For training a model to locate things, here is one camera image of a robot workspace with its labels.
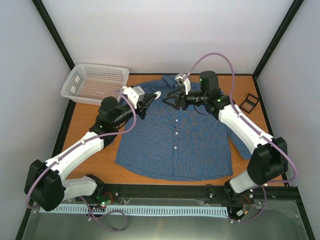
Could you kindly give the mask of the gold brooch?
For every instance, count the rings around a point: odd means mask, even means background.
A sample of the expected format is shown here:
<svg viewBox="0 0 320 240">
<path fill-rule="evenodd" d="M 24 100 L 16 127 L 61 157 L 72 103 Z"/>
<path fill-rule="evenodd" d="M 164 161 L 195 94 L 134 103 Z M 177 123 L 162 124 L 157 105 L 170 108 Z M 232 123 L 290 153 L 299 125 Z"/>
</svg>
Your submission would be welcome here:
<svg viewBox="0 0 320 240">
<path fill-rule="evenodd" d="M 160 91 L 157 91 L 154 94 L 156 95 L 156 97 L 155 97 L 156 99 L 158 99 L 161 96 L 161 92 Z"/>
</svg>

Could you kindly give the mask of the blue plaid shirt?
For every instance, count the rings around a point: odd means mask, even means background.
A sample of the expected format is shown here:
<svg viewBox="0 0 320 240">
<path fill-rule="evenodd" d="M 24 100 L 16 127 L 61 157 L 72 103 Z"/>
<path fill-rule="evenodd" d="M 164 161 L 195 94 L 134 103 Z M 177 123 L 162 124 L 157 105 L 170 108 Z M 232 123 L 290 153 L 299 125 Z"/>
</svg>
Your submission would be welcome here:
<svg viewBox="0 0 320 240">
<path fill-rule="evenodd" d="M 130 119 L 127 127 L 115 162 L 148 178 L 193 182 L 231 176 L 230 144 L 243 159 L 251 157 L 237 135 L 203 106 L 176 110 L 159 98 L 145 119 Z"/>
</svg>

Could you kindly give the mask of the white perforated plastic basket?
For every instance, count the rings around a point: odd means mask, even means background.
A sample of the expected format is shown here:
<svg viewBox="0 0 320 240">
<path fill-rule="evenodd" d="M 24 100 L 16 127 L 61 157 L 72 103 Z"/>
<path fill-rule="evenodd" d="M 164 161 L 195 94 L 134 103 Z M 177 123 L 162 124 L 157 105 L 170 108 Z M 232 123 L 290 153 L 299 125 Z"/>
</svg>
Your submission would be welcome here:
<svg viewBox="0 0 320 240">
<path fill-rule="evenodd" d="M 124 67 L 78 63 L 69 73 L 60 94 L 75 103 L 97 106 L 106 97 L 120 100 L 117 91 L 127 85 L 129 74 Z"/>
</svg>

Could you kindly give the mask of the black brooch box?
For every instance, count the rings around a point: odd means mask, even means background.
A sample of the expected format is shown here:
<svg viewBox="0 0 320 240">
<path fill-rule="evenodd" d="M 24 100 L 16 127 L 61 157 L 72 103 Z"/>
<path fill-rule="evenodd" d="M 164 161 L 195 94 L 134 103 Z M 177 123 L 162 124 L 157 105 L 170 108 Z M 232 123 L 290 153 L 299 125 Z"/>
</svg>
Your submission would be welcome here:
<svg viewBox="0 0 320 240">
<path fill-rule="evenodd" d="M 239 105 L 239 108 L 247 114 L 250 114 L 259 103 L 259 98 L 248 93 L 245 100 Z"/>
</svg>

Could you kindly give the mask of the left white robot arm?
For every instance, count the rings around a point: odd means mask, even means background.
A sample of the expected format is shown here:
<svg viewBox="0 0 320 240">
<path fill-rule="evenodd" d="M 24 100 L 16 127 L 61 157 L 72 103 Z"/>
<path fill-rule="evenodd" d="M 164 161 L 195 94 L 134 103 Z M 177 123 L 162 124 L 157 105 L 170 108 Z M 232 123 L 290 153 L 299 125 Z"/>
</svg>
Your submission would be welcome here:
<svg viewBox="0 0 320 240">
<path fill-rule="evenodd" d="M 49 212 L 65 200 L 88 196 L 96 202 L 103 198 L 105 184 L 97 176 L 68 179 L 68 175 L 122 134 L 121 125 L 130 119 L 136 125 L 138 117 L 144 119 L 151 103 L 161 96 L 159 91 L 145 93 L 138 86 L 124 87 L 118 94 L 126 102 L 124 105 L 115 97 L 104 98 L 95 123 L 80 140 L 56 156 L 46 161 L 37 159 L 30 165 L 24 187 L 29 209 L 41 207 Z"/>
</svg>

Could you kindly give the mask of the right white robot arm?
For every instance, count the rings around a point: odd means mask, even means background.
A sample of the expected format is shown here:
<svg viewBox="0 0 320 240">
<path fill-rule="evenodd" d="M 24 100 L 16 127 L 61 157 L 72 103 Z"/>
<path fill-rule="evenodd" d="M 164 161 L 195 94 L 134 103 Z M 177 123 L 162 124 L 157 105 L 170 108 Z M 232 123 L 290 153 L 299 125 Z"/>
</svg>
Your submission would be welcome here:
<svg viewBox="0 0 320 240">
<path fill-rule="evenodd" d="M 186 110 L 190 105 L 204 106 L 206 112 L 229 127 L 251 153 L 246 170 L 224 184 L 224 194 L 229 202 L 235 201 L 245 191 L 263 186 L 287 172 L 286 141 L 260 129 L 243 114 L 230 96 L 222 94 L 214 71 L 200 73 L 199 90 L 191 89 L 191 82 L 185 73 L 178 74 L 175 81 L 179 88 L 164 98 L 165 104 L 176 110 Z"/>
</svg>

